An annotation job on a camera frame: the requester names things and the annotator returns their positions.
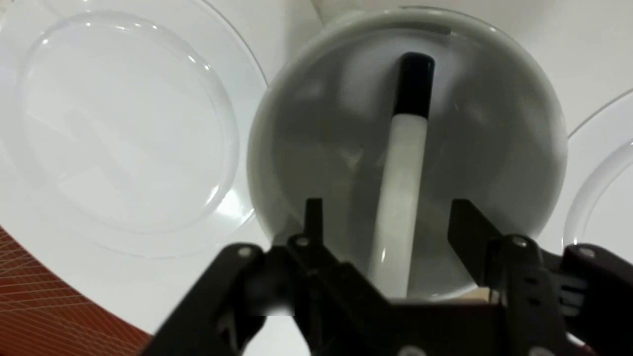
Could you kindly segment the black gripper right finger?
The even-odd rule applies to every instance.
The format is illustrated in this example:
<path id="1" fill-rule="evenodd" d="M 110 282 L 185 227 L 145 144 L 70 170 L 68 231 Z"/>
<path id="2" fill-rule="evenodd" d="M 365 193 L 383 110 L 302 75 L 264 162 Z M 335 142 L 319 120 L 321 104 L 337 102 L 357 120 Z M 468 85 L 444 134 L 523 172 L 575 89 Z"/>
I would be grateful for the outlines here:
<path id="1" fill-rule="evenodd" d="M 501 233 L 470 199 L 456 199 L 450 243 L 501 304 L 511 356 L 633 356 L 633 265 L 579 243 L 563 255 L 533 237 Z"/>

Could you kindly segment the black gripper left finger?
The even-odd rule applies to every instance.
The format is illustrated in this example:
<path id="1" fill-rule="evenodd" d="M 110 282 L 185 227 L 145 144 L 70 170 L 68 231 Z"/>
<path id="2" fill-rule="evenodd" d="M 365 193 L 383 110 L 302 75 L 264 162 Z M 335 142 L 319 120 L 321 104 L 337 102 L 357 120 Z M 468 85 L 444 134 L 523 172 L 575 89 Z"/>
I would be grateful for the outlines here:
<path id="1" fill-rule="evenodd" d="M 274 310 L 290 310 L 311 356 L 389 356 L 377 318 L 389 302 L 325 247 L 323 201 L 309 197 L 304 229 L 264 251 L 220 251 L 141 356 L 244 356 Z"/>

